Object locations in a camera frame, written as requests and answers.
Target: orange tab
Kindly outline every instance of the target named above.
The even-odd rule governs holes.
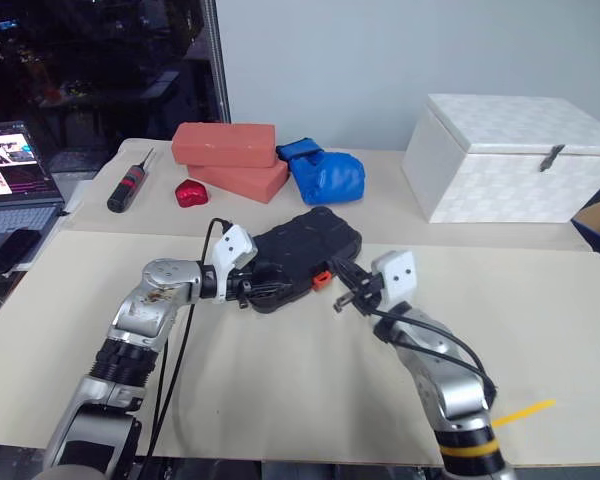
[[[331,272],[329,270],[319,273],[318,275],[313,277],[313,289],[315,291],[322,290],[324,287],[329,285],[329,283],[331,283],[332,279],[333,275],[331,275]]]

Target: white wall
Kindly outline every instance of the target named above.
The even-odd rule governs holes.
[[[600,120],[600,0],[216,0],[233,122],[404,149],[427,93],[564,97]]]

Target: laptop screen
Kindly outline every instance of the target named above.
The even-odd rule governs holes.
[[[24,124],[0,124],[0,203],[59,199],[53,178],[39,161]]]

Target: beige table surface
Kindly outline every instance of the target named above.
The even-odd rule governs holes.
[[[141,268],[196,259],[195,238],[60,232],[0,311],[0,444],[44,447]],[[360,262],[388,246],[364,244]],[[415,305],[481,355],[517,465],[600,463],[600,257],[414,247]],[[437,464],[409,373],[338,282],[271,315],[201,303],[157,455]],[[186,309],[180,312],[180,321]],[[172,332],[172,345],[180,328]],[[156,377],[140,418],[148,425]],[[140,452],[146,449],[143,431]]]
[[[120,153],[96,176],[66,228],[204,236],[209,220],[219,216],[240,223],[255,235],[309,209],[293,178],[268,205],[208,186],[211,201],[207,205],[180,208],[174,190],[187,173],[174,162],[170,146],[167,141],[126,140]],[[149,175],[129,210],[124,214],[107,210],[106,200],[124,173],[152,147],[155,160],[148,165]],[[590,250],[571,223],[428,224],[400,168],[404,152],[350,152],[364,163],[365,196],[358,202],[330,207],[360,231],[365,242]]]

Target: blue boxing glove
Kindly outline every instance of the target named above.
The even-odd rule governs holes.
[[[364,167],[348,153],[325,152],[311,138],[276,148],[307,205],[352,202],[364,194]]]

